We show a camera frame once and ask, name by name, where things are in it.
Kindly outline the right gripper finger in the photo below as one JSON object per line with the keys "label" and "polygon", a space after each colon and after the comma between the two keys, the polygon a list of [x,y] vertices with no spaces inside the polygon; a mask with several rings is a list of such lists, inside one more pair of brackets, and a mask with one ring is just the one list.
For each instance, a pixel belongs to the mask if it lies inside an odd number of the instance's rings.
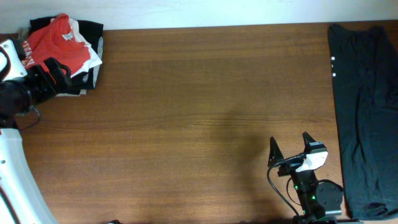
{"label": "right gripper finger", "polygon": [[270,138],[270,152],[267,166],[271,167],[276,163],[283,161],[284,157],[279,149],[279,146],[274,137]]}
{"label": "right gripper finger", "polygon": [[314,138],[312,138],[306,131],[303,132],[302,136],[305,146],[309,146],[311,143],[316,142],[316,140],[314,140]]}

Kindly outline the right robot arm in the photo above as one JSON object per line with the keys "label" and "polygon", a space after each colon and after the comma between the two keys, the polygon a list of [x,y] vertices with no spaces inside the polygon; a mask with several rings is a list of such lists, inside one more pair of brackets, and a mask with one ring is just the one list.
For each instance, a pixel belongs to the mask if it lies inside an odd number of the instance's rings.
{"label": "right robot arm", "polygon": [[[323,166],[328,150],[321,141],[316,141],[308,133],[302,134],[304,150],[296,156],[285,158],[275,140],[270,138],[267,179],[279,197],[293,210],[293,223],[337,223],[337,216],[342,214],[344,189],[339,184],[317,179],[315,171]],[[281,194],[272,183],[270,173],[278,169],[279,177],[289,176],[297,193],[302,214]]]}

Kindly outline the red soccer t-shirt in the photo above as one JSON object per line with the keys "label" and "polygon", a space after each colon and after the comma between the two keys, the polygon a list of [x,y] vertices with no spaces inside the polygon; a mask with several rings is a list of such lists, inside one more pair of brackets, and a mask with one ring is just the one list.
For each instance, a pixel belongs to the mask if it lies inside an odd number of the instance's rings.
{"label": "red soccer t-shirt", "polygon": [[44,60],[53,57],[75,73],[91,59],[85,43],[74,38],[66,14],[60,14],[49,25],[33,32],[22,46],[26,54],[22,65],[26,69],[34,65],[44,66]]}

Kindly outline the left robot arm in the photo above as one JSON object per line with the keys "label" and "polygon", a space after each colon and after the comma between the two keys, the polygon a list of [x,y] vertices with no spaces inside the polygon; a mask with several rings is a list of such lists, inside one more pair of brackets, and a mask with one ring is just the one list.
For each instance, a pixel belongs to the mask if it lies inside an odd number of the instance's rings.
{"label": "left robot arm", "polygon": [[17,39],[1,41],[1,214],[11,223],[56,223],[28,166],[15,117],[68,90],[71,71],[53,57],[25,68],[25,58]]}

